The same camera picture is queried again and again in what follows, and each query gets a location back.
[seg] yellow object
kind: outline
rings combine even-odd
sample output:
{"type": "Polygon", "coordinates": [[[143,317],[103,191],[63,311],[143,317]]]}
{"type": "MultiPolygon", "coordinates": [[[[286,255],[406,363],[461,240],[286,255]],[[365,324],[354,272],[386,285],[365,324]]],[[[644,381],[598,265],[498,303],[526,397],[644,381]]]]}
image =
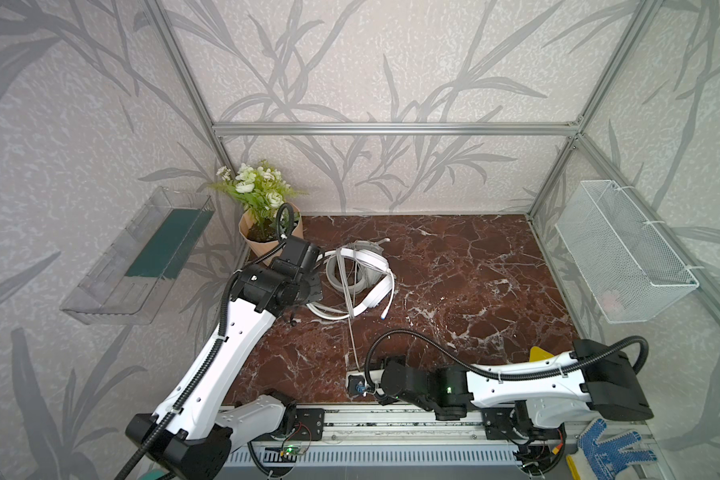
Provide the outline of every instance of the yellow object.
{"type": "Polygon", "coordinates": [[[549,353],[547,350],[541,349],[537,346],[532,346],[530,348],[531,362],[540,362],[541,360],[551,359],[552,357],[554,357],[554,355],[549,353]]]}
{"type": "Polygon", "coordinates": [[[565,461],[568,463],[568,469],[570,470],[571,476],[574,477],[574,480],[581,480],[581,476],[579,476],[579,472],[578,470],[576,470],[576,463],[574,463],[574,457],[568,455],[565,461]]]}

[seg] potted plant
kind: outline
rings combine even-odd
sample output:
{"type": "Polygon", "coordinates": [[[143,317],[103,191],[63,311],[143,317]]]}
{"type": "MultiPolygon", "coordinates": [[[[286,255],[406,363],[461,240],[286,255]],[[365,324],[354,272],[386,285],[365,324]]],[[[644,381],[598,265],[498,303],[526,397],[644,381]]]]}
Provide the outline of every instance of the potted plant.
{"type": "MultiPolygon", "coordinates": [[[[232,178],[232,171],[227,167],[216,172],[221,180],[211,184],[219,190],[245,205],[246,212],[240,219],[240,235],[246,239],[255,255],[262,255],[277,245],[275,233],[275,214],[277,209],[288,197],[299,194],[282,178],[280,170],[272,168],[267,160],[258,167],[240,165],[237,176],[232,178]]],[[[294,221],[296,228],[293,235],[303,238],[304,226],[298,209],[294,221]]]]}

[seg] leaf pattern wallpaper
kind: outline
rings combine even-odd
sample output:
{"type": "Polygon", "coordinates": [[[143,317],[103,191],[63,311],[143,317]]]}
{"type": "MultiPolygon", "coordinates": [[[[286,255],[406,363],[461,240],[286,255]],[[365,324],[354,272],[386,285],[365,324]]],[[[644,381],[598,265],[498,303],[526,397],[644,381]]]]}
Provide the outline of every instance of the leaf pattern wallpaper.
{"type": "Polygon", "coordinates": [[[59,305],[156,186],[203,191],[219,166],[138,2],[0,1],[0,478],[112,478],[132,453],[125,425],[192,363],[244,257],[240,208],[209,192],[151,325],[59,305]]]}
{"type": "MultiPolygon", "coordinates": [[[[215,122],[575,120],[637,2],[164,2],[215,122]]],[[[564,138],[227,137],[307,213],[528,211],[564,138]]]]}
{"type": "MultiPolygon", "coordinates": [[[[720,285],[720,2],[664,2],[587,134],[720,285]]],[[[648,322],[605,322],[554,228],[579,182],[598,178],[574,154],[534,224],[581,333],[606,342],[637,333],[650,342],[641,384],[661,405],[649,424],[673,475],[717,480],[717,322],[695,295],[648,322]]]]}

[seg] white flower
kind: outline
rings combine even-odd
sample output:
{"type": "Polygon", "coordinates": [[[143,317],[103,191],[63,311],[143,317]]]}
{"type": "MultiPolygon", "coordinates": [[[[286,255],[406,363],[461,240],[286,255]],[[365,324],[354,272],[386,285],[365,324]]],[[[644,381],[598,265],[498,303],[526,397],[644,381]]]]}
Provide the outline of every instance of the white flower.
{"type": "Polygon", "coordinates": [[[280,205],[282,205],[282,195],[278,194],[277,192],[269,192],[266,195],[266,200],[269,202],[269,205],[272,208],[278,208],[280,205]]]}
{"type": "Polygon", "coordinates": [[[238,184],[235,186],[235,190],[240,194],[249,194],[253,192],[253,184],[238,184]]]}

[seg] white arm segment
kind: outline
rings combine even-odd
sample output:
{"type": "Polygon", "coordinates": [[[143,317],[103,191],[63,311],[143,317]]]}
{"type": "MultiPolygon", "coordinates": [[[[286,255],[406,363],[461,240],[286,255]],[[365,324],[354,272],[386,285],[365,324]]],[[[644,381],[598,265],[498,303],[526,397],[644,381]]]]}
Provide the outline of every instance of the white arm segment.
{"type": "MultiPolygon", "coordinates": [[[[254,345],[275,321],[274,315],[266,310],[261,313],[254,312],[255,307],[255,305],[243,299],[230,302],[226,318],[227,341],[222,344],[216,359],[213,360],[210,368],[195,387],[192,396],[184,403],[181,413],[177,414],[168,424],[167,430],[169,432],[178,433],[180,429],[185,430],[187,440],[208,436],[216,421],[216,414],[219,411],[224,395],[229,391],[232,381],[237,377],[242,364],[250,355],[254,345]]],[[[173,403],[179,398],[179,395],[181,395],[208,357],[208,352],[211,350],[218,334],[219,327],[217,326],[213,335],[195,359],[192,367],[179,382],[179,385],[157,406],[154,411],[158,415],[156,422],[159,423],[166,412],[170,412],[173,408],[173,403]]]]}
{"type": "MultiPolygon", "coordinates": [[[[493,373],[532,373],[541,370],[557,369],[576,363],[570,358],[570,352],[561,353],[556,357],[539,362],[510,363],[508,365],[475,365],[477,368],[493,373]]],[[[564,398],[578,402],[589,402],[589,393],[581,391],[580,385],[584,383],[581,370],[576,370],[565,376],[552,376],[541,380],[523,380],[520,382],[505,382],[492,380],[467,372],[467,387],[474,395],[472,403],[479,408],[489,408],[503,402],[515,400],[533,400],[535,398],[564,398]]]]}

